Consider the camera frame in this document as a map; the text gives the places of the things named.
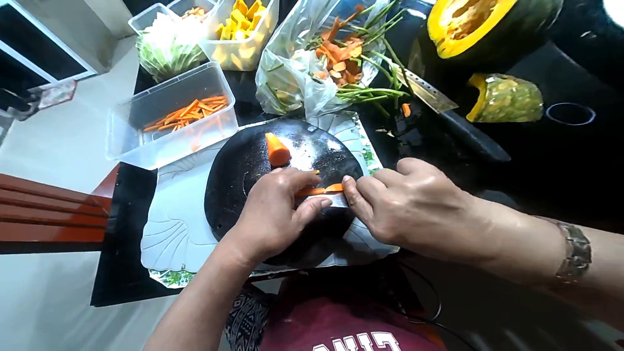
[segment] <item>metal watch band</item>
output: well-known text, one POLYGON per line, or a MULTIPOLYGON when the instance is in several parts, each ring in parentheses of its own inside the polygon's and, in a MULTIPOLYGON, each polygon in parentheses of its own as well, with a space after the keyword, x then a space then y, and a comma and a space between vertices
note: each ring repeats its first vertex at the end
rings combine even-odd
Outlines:
POLYGON ((555 275, 564 283, 574 283, 592 263, 592 246, 583 231, 572 224, 557 222, 567 243, 566 258, 555 275))

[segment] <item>cabbage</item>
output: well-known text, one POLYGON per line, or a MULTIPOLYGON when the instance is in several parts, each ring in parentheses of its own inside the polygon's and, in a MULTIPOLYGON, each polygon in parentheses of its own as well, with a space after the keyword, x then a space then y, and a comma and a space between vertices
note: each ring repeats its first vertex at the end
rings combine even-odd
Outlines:
POLYGON ((139 63, 156 82, 166 81, 206 59, 197 45, 206 27, 195 16, 174 19, 158 13, 151 27, 137 39, 139 63))

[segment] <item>black cutting board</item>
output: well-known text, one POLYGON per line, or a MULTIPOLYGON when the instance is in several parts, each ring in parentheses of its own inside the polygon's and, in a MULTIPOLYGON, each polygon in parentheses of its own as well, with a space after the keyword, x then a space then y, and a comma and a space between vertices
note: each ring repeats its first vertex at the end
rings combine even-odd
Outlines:
MULTIPOLYGON (((340 183, 345 175, 355 179, 363 175, 358 161, 340 140, 307 122, 277 119, 238 131, 215 157, 206 186, 204 210, 217 240, 236 224, 251 187, 271 171, 266 154, 268 132, 280 138, 291 152, 285 167, 321 171, 320 187, 340 183)), ((295 243, 265 263, 314 267, 331 255, 353 219, 349 209, 324 209, 295 243)))

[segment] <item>pumpkin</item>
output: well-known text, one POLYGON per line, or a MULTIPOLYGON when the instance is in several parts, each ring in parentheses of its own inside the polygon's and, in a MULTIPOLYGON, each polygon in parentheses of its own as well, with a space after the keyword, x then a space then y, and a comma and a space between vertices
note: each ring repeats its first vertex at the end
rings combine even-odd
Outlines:
POLYGON ((437 0, 427 30, 443 59, 505 62, 537 47, 562 5, 563 0, 437 0))
POLYGON ((479 98, 466 119, 471 122, 529 122, 542 118, 544 101, 533 83, 506 74, 475 73, 468 84, 479 98))

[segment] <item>clear plastic container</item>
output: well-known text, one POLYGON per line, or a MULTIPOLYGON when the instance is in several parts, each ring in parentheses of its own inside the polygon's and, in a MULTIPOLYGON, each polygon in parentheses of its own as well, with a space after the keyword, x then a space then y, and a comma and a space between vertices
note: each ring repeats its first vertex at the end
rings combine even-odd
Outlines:
MULTIPOLYGON (((254 0, 245 0, 251 6, 254 0)), ((251 36, 244 40, 218 40, 217 28, 230 18, 235 0, 222 0, 208 25, 208 38, 199 46, 211 60, 219 62, 221 68, 231 71, 253 71, 258 67, 262 49, 275 30, 280 14, 280 0, 262 0, 266 15, 260 20, 251 36)))
POLYGON ((215 8, 215 5, 216 3, 211 0, 175 0, 170 2, 169 5, 167 5, 167 8, 181 17, 192 7, 199 6, 206 12, 206 14, 208 14, 208 18, 210 18, 209 12, 215 8))
POLYGON ((130 27, 132 27, 132 29, 134 29, 134 31, 137 34, 140 34, 142 30, 151 26, 152 23, 154 23, 154 19, 156 19, 156 15, 158 13, 163 13, 163 14, 172 16, 176 20, 180 19, 178 15, 173 13, 173 11, 171 11, 165 5, 158 2, 157 4, 151 5, 150 7, 145 9, 140 14, 134 16, 133 18, 130 18, 130 20, 128 21, 128 24, 130 25, 130 27))
POLYGON ((236 133, 234 103, 234 95, 218 63, 196 67, 109 111, 106 158, 149 170, 181 159, 236 133), (175 132, 143 131, 193 100, 211 96, 225 96, 226 108, 175 132))

